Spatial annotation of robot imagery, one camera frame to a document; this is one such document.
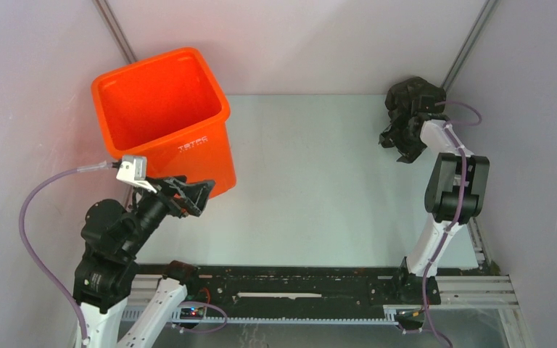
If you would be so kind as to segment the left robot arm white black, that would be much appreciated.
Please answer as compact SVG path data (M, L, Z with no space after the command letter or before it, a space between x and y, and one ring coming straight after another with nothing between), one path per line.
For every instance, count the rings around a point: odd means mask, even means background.
M166 217L199 217L214 186L213 180L190 183L183 175L145 178L136 183L130 207L104 199L87 211L81 231L85 250L73 286L73 299L83 316L79 323L84 347L150 344L176 305L199 296L200 282L192 277L197 269L173 261L159 282L154 303L134 325L132 337L117 337L139 271L137 254Z

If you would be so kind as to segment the black plastic trash bag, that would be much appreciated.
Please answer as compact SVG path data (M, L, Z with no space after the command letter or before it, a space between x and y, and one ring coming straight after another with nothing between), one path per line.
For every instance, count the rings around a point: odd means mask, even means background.
M421 77L412 77L396 83L387 92L385 107L388 110L389 125L408 120L417 113L430 114L431 120L447 120L445 107L440 105L446 99L446 91Z

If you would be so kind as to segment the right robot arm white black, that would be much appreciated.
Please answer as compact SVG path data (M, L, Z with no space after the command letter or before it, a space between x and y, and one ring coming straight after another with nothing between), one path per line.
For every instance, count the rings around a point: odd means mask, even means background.
M412 163L425 149L437 156L424 193L424 229L392 278L397 300L427 305L448 244L482 211L490 161L468 150L443 115L418 113L397 118L382 131L379 143L398 150L401 163Z

